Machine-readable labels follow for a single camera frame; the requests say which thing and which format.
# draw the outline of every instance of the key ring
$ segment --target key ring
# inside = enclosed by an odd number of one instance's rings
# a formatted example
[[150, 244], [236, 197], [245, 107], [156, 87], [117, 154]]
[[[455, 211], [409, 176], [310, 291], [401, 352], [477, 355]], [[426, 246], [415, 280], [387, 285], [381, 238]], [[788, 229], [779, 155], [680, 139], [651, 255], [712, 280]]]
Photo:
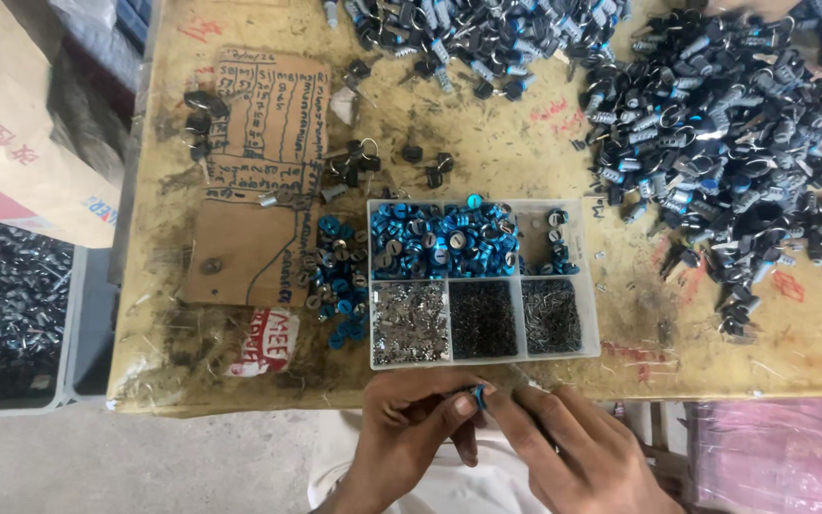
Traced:
[[[372, 146], [376, 149], [376, 153], [375, 153], [375, 154], [373, 154], [373, 156], [372, 156], [372, 157], [369, 157], [369, 156], [367, 155], [367, 153], [366, 153], [366, 152], [364, 152], [364, 150], [363, 150], [363, 145], [365, 145], [367, 141], [369, 141], [370, 143], [372, 143]], [[372, 158], [378, 158], [378, 157], [379, 157], [379, 145], [377, 145], [377, 144], [376, 144], [376, 142], [375, 142], [375, 141], [373, 141], [373, 139], [371, 139], [371, 138], [369, 138], [369, 137], [365, 137], [365, 138], [361, 139], [361, 141], [360, 141], [360, 146], [361, 146], [361, 154], [360, 154], [360, 157], [361, 157], [361, 158], [364, 158], [364, 159], [366, 159], [366, 160], [370, 161], [370, 160], [372, 160]]]

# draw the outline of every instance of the pile of keys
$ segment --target pile of keys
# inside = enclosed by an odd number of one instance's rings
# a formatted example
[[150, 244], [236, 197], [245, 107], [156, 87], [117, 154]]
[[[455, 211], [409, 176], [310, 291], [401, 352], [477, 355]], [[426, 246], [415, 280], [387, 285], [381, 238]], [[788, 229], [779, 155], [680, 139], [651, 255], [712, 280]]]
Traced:
[[[822, 264], [822, 207], [807, 191], [822, 188], [822, 79], [787, 47], [789, 19], [753, 20], [651, 18], [634, 43], [644, 59], [597, 66], [583, 98], [608, 203], [638, 192], [624, 223], [661, 205], [689, 246], [709, 241], [710, 276], [748, 293], [793, 263], [782, 253], [793, 239]], [[737, 309], [724, 319], [744, 334]]]
[[189, 157], [196, 162], [211, 153], [208, 144], [208, 131], [211, 130], [211, 118], [227, 116], [230, 111], [224, 101], [208, 91], [194, 90], [183, 95], [183, 102], [194, 111], [186, 118], [186, 134], [184, 139], [189, 145]]
[[519, 229], [509, 206], [384, 203], [370, 216], [376, 280], [510, 276], [515, 272]]
[[424, 149], [417, 146], [415, 140], [414, 127], [411, 134], [408, 134], [407, 144], [402, 148], [402, 159], [407, 163], [424, 168], [427, 174], [427, 185], [431, 189], [439, 188], [443, 185], [443, 175], [452, 171], [456, 161], [449, 152], [437, 152], [437, 157], [430, 161], [424, 161]]
[[331, 174], [341, 181], [340, 184], [321, 191], [325, 203], [344, 194], [348, 188], [359, 188], [361, 183], [366, 183], [369, 188], [373, 174], [382, 171], [379, 145], [369, 137], [351, 139], [344, 148], [323, 154], [323, 159]]
[[[337, 0], [323, 7], [332, 27], [337, 26]], [[631, 0], [343, 0], [344, 10], [364, 49], [373, 45], [405, 57], [423, 53], [399, 85], [419, 77], [436, 77], [444, 92], [454, 86], [446, 65], [455, 57], [476, 78], [460, 73], [473, 84], [480, 99], [504, 96], [517, 100], [534, 83], [527, 68], [538, 59], [562, 51], [568, 59], [589, 64], [613, 62], [608, 40], [620, 19], [629, 19]], [[357, 73], [349, 75], [359, 77]], [[506, 79], [497, 90], [494, 82]]]
[[303, 257], [303, 270], [297, 284], [310, 287], [307, 308], [319, 311], [319, 320], [336, 315], [347, 320], [338, 323], [329, 336], [329, 347], [339, 349], [346, 337], [366, 338], [369, 314], [369, 289], [366, 278], [366, 230], [355, 231], [334, 216], [319, 218], [321, 245]]

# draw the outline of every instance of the small metal part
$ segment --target small metal part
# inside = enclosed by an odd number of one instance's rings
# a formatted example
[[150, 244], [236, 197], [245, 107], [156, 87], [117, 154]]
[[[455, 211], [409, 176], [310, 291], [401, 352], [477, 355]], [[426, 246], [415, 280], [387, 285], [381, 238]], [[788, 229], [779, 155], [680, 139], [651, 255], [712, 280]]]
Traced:
[[374, 365], [449, 360], [443, 284], [374, 284], [372, 299]]

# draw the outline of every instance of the dirty table surface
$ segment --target dirty table surface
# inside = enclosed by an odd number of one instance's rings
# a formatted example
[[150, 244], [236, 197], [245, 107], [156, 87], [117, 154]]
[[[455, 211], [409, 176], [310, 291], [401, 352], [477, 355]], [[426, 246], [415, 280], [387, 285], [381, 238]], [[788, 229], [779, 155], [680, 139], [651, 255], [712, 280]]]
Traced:
[[[624, 59], [630, 34], [646, 13], [661, 13], [657, 2], [637, 2], [631, 21], [612, 41]], [[188, 305], [180, 300], [203, 172], [189, 160], [181, 141], [188, 109], [183, 93], [196, 83], [215, 82], [214, 60], [223, 45], [273, 49], [313, 57], [332, 65], [334, 75], [358, 56], [341, 9], [333, 30], [325, 25], [318, 0], [166, 0], [156, 30], [154, 63], [144, 119], [143, 148], [131, 219], [129, 257], [122, 286], [108, 400], [125, 413], [171, 416], [242, 410], [358, 407], [369, 368], [369, 342], [329, 350], [335, 323], [320, 323], [307, 309], [291, 367], [256, 378], [227, 378], [224, 370], [239, 355], [252, 309]], [[453, 94], [434, 82], [395, 84], [413, 60], [382, 59], [362, 87], [375, 102], [361, 105], [352, 131], [329, 114], [330, 146], [371, 137], [383, 167], [415, 200], [462, 198], [579, 198], [591, 182], [588, 150], [570, 140], [584, 137], [587, 123], [577, 109], [585, 75], [566, 82], [566, 65], [550, 59], [532, 66], [538, 75], [516, 103], [481, 101], [456, 78], [468, 71], [450, 65]], [[340, 87], [335, 82], [333, 90]], [[410, 125], [428, 154], [448, 151], [455, 169], [445, 185], [427, 189], [419, 168], [397, 154]], [[365, 225], [366, 198], [358, 189], [325, 206], [323, 213]], [[822, 267], [796, 252], [796, 267], [783, 267], [754, 286], [763, 298], [754, 313], [756, 342], [730, 344], [718, 331], [714, 312], [719, 288], [703, 268], [664, 284], [657, 272], [668, 250], [665, 236], [647, 239], [654, 216], [632, 226], [614, 208], [592, 218], [593, 200], [583, 201], [591, 272], [597, 292], [602, 356], [541, 361], [473, 370], [512, 386], [531, 378], [545, 387], [572, 384], [591, 398], [743, 398], [822, 395]]]

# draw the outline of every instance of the plastic sheet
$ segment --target plastic sheet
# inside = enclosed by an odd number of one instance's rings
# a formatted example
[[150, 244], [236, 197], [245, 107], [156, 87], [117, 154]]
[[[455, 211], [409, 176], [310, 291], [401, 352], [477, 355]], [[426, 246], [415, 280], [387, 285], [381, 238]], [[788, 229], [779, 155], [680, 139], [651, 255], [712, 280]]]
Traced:
[[694, 503], [822, 514], [822, 399], [689, 409]]
[[116, 0], [49, 0], [49, 4], [71, 18], [83, 18], [104, 30], [116, 25]]
[[[98, 6], [106, 0], [90, 2]], [[85, 52], [116, 77], [130, 91], [138, 89], [142, 56], [115, 27], [114, 2], [109, 4], [109, 16], [99, 8], [86, 8], [72, 0], [50, 0], [66, 30], [78, 41]]]

